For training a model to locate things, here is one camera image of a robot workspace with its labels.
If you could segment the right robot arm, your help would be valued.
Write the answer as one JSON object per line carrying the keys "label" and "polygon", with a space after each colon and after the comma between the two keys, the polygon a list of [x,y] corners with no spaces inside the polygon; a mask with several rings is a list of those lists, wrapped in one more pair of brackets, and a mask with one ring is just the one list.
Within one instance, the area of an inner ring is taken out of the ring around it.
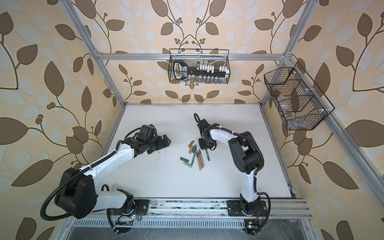
{"label": "right robot arm", "polygon": [[196,113],[194,119],[200,131],[199,146],[202,150],[215,150],[217,142],[229,147],[235,166],[244,176],[240,193],[242,214],[246,216],[256,214],[258,207],[264,203],[261,195],[268,197],[268,194],[257,191],[257,174],[263,169],[265,160],[252,134],[250,132],[239,134],[219,124],[211,125],[205,119],[201,120]]}

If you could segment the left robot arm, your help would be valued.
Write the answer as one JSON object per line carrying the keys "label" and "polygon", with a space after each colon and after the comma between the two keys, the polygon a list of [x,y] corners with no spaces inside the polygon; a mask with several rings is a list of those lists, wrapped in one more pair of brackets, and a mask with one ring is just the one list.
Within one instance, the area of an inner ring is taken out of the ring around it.
{"label": "left robot arm", "polygon": [[94,163],[78,170],[67,169],[59,186],[44,201],[40,216],[46,221],[68,217],[82,219],[90,213],[119,210],[124,215],[134,215],[137,207],[134,196],[123,189],[97,191],[98,184],[117,168],[137,156],[162,150],[171,145],[166,136],[159,136],[153,125],[143,125],[119,140],[113,151]]}

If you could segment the light green cap lower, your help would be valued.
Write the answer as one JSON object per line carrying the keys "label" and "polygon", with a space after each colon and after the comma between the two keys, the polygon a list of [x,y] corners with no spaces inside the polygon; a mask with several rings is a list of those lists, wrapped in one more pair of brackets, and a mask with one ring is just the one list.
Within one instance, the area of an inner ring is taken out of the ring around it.
{"label": "light green cap lower", "polygon": [[192,167],[193,167],[193,165],[191,165],[191,164],[189,164],[189,163],[186,163],[186,162],[184,162],[183,164],[186,165],[186,166],[188,166],[189,168],[192,168]]}

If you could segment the black socket tool set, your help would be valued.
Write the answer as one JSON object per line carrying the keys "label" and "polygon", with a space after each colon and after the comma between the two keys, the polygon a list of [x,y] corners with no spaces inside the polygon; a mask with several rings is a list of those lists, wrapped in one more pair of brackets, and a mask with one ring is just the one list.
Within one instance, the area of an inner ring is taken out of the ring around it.
{"label": "black socket tool set", "polygon": [[229,79],[231,72],[227,66],[215,66],[203,64],[200,62],[192,62],[187,64],[183,60],[174,61],[169,71],[174,75],[177,80],[186,80],[197,77],[198,80],[202,79]]}

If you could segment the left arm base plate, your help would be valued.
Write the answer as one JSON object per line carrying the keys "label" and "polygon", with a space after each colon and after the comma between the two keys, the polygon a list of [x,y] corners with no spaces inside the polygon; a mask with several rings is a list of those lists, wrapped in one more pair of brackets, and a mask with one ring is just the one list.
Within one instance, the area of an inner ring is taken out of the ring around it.
{"label": "left arm base plate", "polygon": [[146,215],[149,210],[150,200],[147,199],[133,199],[125,203],[120,209],[111,209],[110,215],[112,216],[133,216],[133,215]]}

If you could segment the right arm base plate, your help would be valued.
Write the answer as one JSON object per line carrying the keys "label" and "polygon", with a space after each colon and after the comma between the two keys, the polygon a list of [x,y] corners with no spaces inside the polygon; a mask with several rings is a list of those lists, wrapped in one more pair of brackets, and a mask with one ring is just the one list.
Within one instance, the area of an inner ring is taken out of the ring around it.
{"label": "right arm base plate", "polygon": [[227,201],[228,215],[230,217],[266,217],[268,213],[267,204],[262,200],[251,203],[241,200]]}

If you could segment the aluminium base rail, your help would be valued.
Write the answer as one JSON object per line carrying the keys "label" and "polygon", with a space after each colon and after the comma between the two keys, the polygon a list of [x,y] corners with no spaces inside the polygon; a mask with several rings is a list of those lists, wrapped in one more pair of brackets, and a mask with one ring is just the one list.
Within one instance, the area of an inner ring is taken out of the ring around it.
{"label": "aluminium base rail", "polygon": [[[149,210],[143,217],[160,218],[235,218],[228,215],[227,201],[239,199],[148,199]],[[262,199],[267,204],[271,219],[312,219],[313,216],[305,200]]]}

